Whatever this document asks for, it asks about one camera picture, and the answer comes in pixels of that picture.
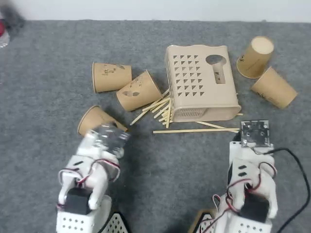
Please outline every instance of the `gray carpet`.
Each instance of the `gray carpet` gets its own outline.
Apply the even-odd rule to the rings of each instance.
[[[274,41],[271,65],[299,92],[285,110],[252,93],[254,80],[235,67],[259,34]],[[115,92],[93,93],[91,63],[130,64],[133,77],[148,69],[164,91],[164,54],[171,44],[227,45],[245,115],[218,124],[236,127],[243,119],[269,119],[271,141],[290,147],[311,177],[310,38],[311,24],[302,23],[27,22],[0,49],[0,232],[55,232],[57,172],[75,153],[81,140],[77,125],[90,106],[99,104],[126,125],[139,114],[126,113]],[[199,209],[213,206],[212,194],[225,190],[233,133],[152,134],[162,128],[147,115],[130,129],[121,176],[109,187],[114,209],[124,214],[133,233],[185,233]],[[276,167],[279,212],[273,232],[306,198],[294,160],[280,153]],[[308,207],[284,232],[310,232],[310,216]]]

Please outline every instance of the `tipped over paper cup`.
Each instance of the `tipped over paper cup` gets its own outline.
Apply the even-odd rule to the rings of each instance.
[[[256,36],[238,59],[238,71],[247,78],[259,78],[264,73],[273,50],[274,45],[268,37]]]
[[[113,117],[105,113],[99,106],[92,106],[87,112],[83,115],[79,126],[78,133],[84,136],[88,130],[94,129],[102,124],[109,122],[115,122],[119,129],[127,131],[127,128],[117,122]]]
[[[117,97],[126,111],[133,111],[162,98],[156,83],[146,70],[117,92]]]
[[[126,65],[93,63],[92,80],[95,93],[120,90],[131,82],[132,68]]]
[[[251,90],[283,109],[297,96],[297,92],[272,68],[261,76]]]

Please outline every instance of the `white wall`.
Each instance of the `white wall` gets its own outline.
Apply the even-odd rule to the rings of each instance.
[[[311,0],[11,0],[31,20],[311,22]]]

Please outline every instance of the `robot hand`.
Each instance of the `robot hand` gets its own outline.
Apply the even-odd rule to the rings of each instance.
[[[102,125],[85,135],[75,155],[60,170],[62,185],[58,196],[58,233],[66,232],[66,219],[82,219],[85,232],[98,231],[109,216],[111,198],[105,195],[109,181],[120,174],[118,158],[129,134],[114,125]]]

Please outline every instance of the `beige plastic basket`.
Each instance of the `beige plastic basket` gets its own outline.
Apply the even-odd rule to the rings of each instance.
[[[168,46],[165,62],[172,120],[232,119],[241,110],[227,46]]]

